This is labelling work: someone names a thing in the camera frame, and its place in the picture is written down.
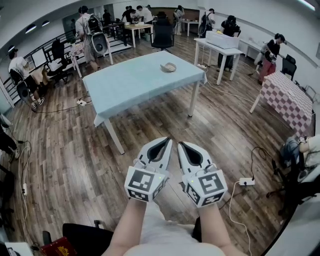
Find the table with blue tablecloth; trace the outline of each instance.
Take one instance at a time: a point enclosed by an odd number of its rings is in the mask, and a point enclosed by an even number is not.
[[[166,63],[173,63],[176,71],[163,72],[160,65]],[[133,58],[83,78],[96,111],[94,125],[105,124],[121,154],[125,151],[110,117],[155,96],[195,83],[188,111],[192,117],[200,82],[206,81],[206,73],[202,69],[166,51]]]

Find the ceiling light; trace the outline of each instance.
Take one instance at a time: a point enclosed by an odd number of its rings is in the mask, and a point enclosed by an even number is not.
[[[305,0],[298,0],[301,4],[305,5],[306,7],[308,7],[309,9],[315,11],[316,8],[311,4],[311,3],[308,3],[307,1]]]
[[[42,23],[42,27],[44,27],[45,25],[48,25],[50,23],[49,20],[45,20],[43,23]]]
[[[34,30],[37,26],[35,24],[30,24],[29,26],[26,27],[25,33],[29,33],[32,30]]]
[[[9,48],[9,50],[8,50],[8,52],[10,52],[11,50],[13,50],[14,48],[15,48],[15,46],[14,46],[14,45],[11,45],[10,48]]]

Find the red pants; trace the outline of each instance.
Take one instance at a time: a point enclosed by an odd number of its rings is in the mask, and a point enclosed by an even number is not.
[[[274,72],[276,72],[276,64],[272,64],[270,61],[265,59],[263,61],[263,67],[260,72],[259,81],[263,82],[264,77],[269,76],[269,75],[273,74]]]

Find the black shorts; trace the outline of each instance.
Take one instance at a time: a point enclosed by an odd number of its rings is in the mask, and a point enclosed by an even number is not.
[[[29,91],[33,94],[36,90],[38,85],[36,84],[35,80],[31,75],[29,75],[26,79],[24,79],[26,86],[28,87]]]

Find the checkered tablecloth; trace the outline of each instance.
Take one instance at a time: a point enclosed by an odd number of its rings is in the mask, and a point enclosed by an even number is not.
[[[84,53],[84,46],[83,43],[77,43],[75,45],[73,45],[70,49],[70,55],[71,56],[78,56],[80,54]]]
[[[280,71],[264,77],[260,96],[290,125],[299,137],[312,119],[312,101]]]

